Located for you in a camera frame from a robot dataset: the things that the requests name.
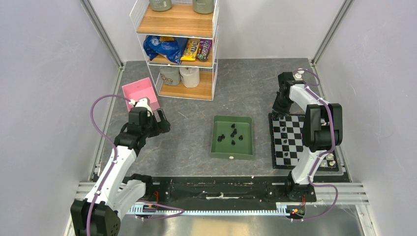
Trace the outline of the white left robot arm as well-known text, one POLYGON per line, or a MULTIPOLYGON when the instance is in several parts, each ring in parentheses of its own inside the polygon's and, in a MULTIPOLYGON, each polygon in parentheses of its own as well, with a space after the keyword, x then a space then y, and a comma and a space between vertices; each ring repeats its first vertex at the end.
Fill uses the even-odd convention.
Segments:
POLYGON ((153 197, 151 176, 133 174, 120 187, 146 140, 169 132, 170 126, 162 109, 134 107, 129 111, 128 122, 112 142, 114 149, 102 175, 84 199, 74 200, 70 208, 75 235, 116 236, 135 202, 153 197))

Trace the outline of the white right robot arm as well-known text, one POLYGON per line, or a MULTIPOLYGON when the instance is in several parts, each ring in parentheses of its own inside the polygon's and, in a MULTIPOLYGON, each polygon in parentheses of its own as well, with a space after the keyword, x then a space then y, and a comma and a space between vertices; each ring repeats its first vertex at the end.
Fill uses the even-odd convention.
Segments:
POLYGON ((279 74, 278 82, 279 91, 272 107, 272 117, 284 118, 293 103, 305 112, 301 134, 302 157, 289 173, 284 187, 285 197, 289 201, 297 201, 314 190, 312 182, 319 162, 342 142, 342 107, 319 97, 310 89, 311 84, 296 80, 292 72, 279 74))

